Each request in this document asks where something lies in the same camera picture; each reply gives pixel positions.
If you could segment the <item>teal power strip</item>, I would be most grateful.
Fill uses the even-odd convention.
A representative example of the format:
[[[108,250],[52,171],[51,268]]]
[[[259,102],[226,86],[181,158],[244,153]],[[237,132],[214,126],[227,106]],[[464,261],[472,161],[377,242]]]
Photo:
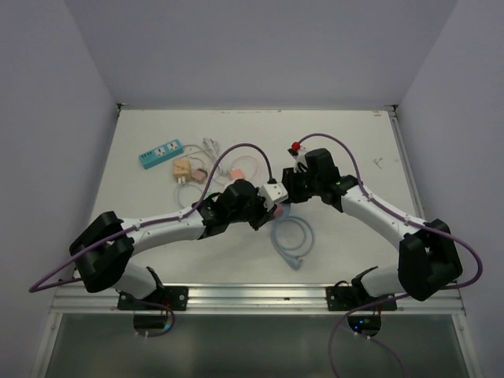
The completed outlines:
[[[178,139],[169,141],[139,155],[139,162],[144,169],[151,169],[183,153],[183,145]]]

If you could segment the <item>pink charger plug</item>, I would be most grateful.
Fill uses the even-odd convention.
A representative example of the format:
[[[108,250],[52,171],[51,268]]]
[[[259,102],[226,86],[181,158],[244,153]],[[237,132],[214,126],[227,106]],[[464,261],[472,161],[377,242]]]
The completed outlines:
[[[232,169],[229,173],[232,180],[243,180],[244,175],[241,169]]]

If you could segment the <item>brown pink cube adapter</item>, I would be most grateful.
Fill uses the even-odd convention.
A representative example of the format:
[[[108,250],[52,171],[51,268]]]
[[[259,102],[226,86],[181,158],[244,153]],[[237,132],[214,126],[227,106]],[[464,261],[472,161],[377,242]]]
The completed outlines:
[[[191,173],[191,178],[198,184],[204,184],[208,178],[208,172],[205,169],[195,169]]]

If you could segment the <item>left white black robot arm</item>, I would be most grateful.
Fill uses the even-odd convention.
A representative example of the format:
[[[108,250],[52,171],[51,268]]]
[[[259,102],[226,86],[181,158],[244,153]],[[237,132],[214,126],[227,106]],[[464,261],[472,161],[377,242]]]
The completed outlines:
[[[132,262],[133,256],[170,243],[214,237],[234,223],[248,223],[258,230],[274,218],[278,203],[286,197],[284,186],[275,180],[261,187],[237,180],[220,194],[161,218],[127,219],[105,212],[69,252],[88,292],[113,288],[136,298],[146,309],[155,309],[164,298],[161,280],[152,268]]]

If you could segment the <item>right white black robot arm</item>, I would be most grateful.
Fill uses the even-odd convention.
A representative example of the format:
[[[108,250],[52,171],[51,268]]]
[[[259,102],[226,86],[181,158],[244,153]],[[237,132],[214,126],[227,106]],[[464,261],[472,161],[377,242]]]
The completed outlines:
[[[306,150],[295,144],[288,153],[295,160],[282,176],[289,203],[318,197],[340,213],[363,222],[398,252],[396,264],[374,266],[351,280],[350,298],[356,307],[368,309],[379,297],[400,293],[424,301],[462,274],[450,229],[443,221],[427,222],[393,206],[378,206],[357,177],[340,174],[325,148]]]

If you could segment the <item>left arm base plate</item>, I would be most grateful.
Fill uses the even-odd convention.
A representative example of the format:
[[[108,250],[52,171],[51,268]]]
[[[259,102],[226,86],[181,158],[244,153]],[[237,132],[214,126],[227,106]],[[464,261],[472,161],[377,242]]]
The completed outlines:
[[[173,311],[185,311],[189,288],[186,286],[164,286],[156,289],[145,298],[137,299],[124,292],[120,293],[117,308],[119,310],[148,311],[170,308]]]

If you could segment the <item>red pink cube adapter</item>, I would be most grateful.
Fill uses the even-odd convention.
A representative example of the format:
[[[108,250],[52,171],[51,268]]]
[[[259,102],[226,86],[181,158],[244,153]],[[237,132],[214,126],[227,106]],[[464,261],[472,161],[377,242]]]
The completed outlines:
[[[291,211],[291,207],[289,204],[279,204],[276,207],[276,210],[274,212],[274,216],[277,220],[284,219],[289,215]]]

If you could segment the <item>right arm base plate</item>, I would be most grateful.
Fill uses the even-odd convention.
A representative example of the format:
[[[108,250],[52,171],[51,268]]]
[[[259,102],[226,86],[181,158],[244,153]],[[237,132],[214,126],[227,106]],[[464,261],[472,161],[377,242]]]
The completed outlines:
[[[394,295],[381,295],[380,297],[372,297],[363,289],[353,286],[329,286],[325,288],[325,298],[329,311],[350,311],[360,306],[370,303],[391,299],[392,302],[383,304],[383,310],[395,311],[397,304]]]

